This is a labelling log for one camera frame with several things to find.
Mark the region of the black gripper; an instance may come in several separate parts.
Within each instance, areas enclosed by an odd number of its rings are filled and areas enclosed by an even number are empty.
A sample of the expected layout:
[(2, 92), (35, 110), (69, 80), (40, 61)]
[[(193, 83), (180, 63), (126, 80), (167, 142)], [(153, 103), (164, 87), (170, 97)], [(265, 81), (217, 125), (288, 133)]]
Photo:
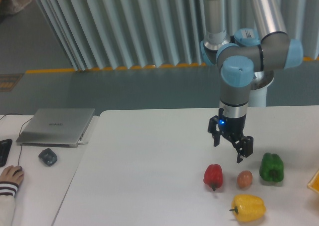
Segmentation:
[(212, 135), (213, 146), (220, 144), (220, 136), (228, 138), (237, 152), (237, 163), (241, 163), (243, 158), (253, 154), (254, 138), (244, 136), (246, 115), (239, 118), (227, 117), (223, 108), (219, 108), (218, 115), (209, 120), (208, 133)]

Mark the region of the forearm in striped-cuff sleeve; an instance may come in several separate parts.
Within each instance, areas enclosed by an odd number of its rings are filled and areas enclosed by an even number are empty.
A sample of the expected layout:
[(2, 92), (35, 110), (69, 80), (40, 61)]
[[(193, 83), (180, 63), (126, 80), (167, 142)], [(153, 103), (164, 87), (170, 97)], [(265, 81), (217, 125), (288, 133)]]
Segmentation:
[(19, 186), (16, 183), (0, 183), (0, 225), (10, 226), (15, 211), (15, 195)]

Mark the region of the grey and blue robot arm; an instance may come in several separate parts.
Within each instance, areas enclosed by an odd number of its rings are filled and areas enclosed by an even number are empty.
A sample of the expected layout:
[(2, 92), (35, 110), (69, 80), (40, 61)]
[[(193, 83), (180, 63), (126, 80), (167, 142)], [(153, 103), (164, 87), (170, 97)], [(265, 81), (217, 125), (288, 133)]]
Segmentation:
[(256, 72), (299, 66), (302, 43), (289, 38), (276, 0), (250, 0), (259, 43), (244, 46), (226, 29), (225, 0), (203, 0), (206, 34), (200, 44), (203, 61), (216, 66), (221, 77), (218, 114), (209, 120), (214, 145), (228, 140), (237, 162), (253, 153), (253, 138), (243, 133), (249, 95)]

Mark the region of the person's bare hand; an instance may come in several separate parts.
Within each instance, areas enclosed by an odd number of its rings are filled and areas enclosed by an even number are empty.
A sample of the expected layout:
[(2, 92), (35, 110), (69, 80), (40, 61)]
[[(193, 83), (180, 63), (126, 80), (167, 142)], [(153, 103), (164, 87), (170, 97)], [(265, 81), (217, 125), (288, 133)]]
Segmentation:
[(0, 182), (15, 184), (19, 187), (24, 179), (24, 171), (20, 171), (15, 174), (17, 169), (19, 169), (19, 166), (11, 165), (6, 167), (0, 175)]

